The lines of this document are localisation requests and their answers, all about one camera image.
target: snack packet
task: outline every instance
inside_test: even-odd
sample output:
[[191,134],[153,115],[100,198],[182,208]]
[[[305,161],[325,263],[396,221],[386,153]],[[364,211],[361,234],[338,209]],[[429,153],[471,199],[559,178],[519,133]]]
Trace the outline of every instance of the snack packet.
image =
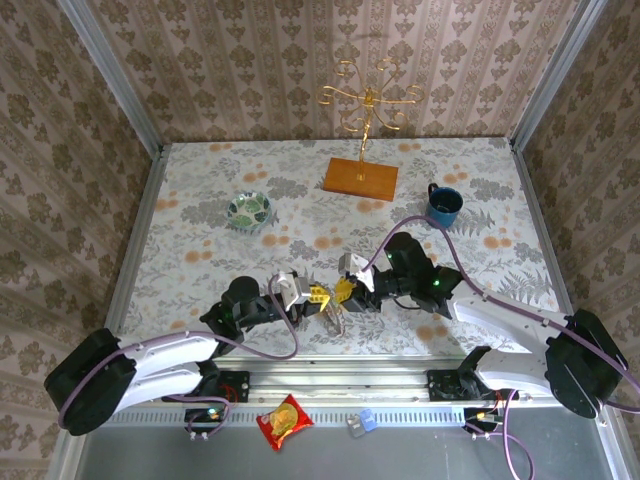
[[257,421],[269,445],[276,452],[288,435],[313,425],[313,421],[291,394],[273,412],[258,417]]

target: floral tablecloth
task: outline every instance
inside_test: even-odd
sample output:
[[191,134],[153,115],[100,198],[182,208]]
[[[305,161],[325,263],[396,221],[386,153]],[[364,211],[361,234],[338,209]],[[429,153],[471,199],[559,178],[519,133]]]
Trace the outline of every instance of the floral tablecloth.
[[[424,213],[434,181],[464,197],[450,231],[469,274],[500,293],[557,310],[505,139],[372,140],[368,161],[399,167],[393,202],[321,189],[329,159],[355,159],[358,149],[357,140],[173,145],[121,333],[147,337],[202,328],[198,317],[239,275],[256,278],[264,291],[278,269],[295,269],[332,288],[338,258],[345,251],[370,256],[395,223]],[[255,235],[231,229],[225,219],[230,199],[247,190],[265,193],[275,210]],[[439,232],[423,224],[406,230],[434,263],[453,266]],[[384,256],[377,263],[389,268]],[[305,319],[301,353],[460,355],[477,345],[519,348],[473,325],[390,301],[381,314],[338,317]],[[283,322],[256,327],[246,342],[278,354],[293,345]]]

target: gold jewelry stand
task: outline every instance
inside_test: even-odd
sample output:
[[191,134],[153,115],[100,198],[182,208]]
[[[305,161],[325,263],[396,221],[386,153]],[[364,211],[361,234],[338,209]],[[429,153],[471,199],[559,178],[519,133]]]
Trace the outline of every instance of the gold jewelry stand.
[[[378,200],[393,200],[396,191],[396,180],[398,178],[398,167],[367,163],[364,161],[364,151],[374,116],[380,120],[385,127],[391,130],[400,130],[405,127],[409,121],[404,113],[396,110],[393,112],[393,117],[391,118],[391,121],[394,122],[395,125],[391,125],[380,118],[376,106],[378,104],[416,104],[424,100],[425,93],[418,85],[409,85],[406,91],[409,95],[417,97],[416,99],[383,100],[382,93],[384,89],[389,85],[391,80],[400,74],[398,62],[392,58],[383,58],[378,62],[376,68],[384,72],[388,68],[388,65],[383,65],[385,63],[394,65],[395,69],[390,72],[391,76],[389,80],[387,80],[380,90],[372,86],[365,86],[360,70],[351,60],[341,60],[335,65],[333,70],[338,76],[344,77],[349,66],[352,66],[360,79],[360,93],[353,95],[344,90],[332,87],[331,85],[324,85],[318,89],[317,100],[321,105],[330,105],[336,94],[356,100],[358,105],[354,109],[340,112],[340,125],[349,132],[363,132],[362,144],[360,146],[360,159],[357,162],[345,160],[344,158],[332,158],[329,162],[329,168],[327,169],[327,175],[325,176],[323,185],[323,189],[326,191],[375,198]],[[364,116],[355,119],[355,122],[360,122],[360,126],[354,127],[353,124],[349,123],[348,119],[361,107],[364,108]]]

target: green patterned bowl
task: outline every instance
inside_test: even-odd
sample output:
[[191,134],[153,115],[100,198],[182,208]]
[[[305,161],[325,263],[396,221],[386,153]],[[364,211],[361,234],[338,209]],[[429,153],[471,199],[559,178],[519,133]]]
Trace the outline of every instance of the green patterned bowl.
[[227,221],[238,230],[256,232],[269,220],[271,220],[271,201],[264,193],[240,193],[227,207]]

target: wall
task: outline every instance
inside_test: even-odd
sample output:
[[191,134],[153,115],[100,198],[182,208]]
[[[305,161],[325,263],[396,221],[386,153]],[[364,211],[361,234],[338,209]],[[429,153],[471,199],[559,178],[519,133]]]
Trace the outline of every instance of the wall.
[[0,478],[43,478],[45,376],[105,318],[150,159],[55,2],[0,2]]
[[[600,315],[638,376],[639,1],[609,2],[524,156],[573,303]],[[640,452],[640,420],[627,420]]]
[[[400,136],[512,132],[577,1],[90,0],[165,143],[350,136],[333,65],[393,57],[427,101]],[[358,90],[357,75],[348,82]],[[376,135],[394,135],[376,129]]]

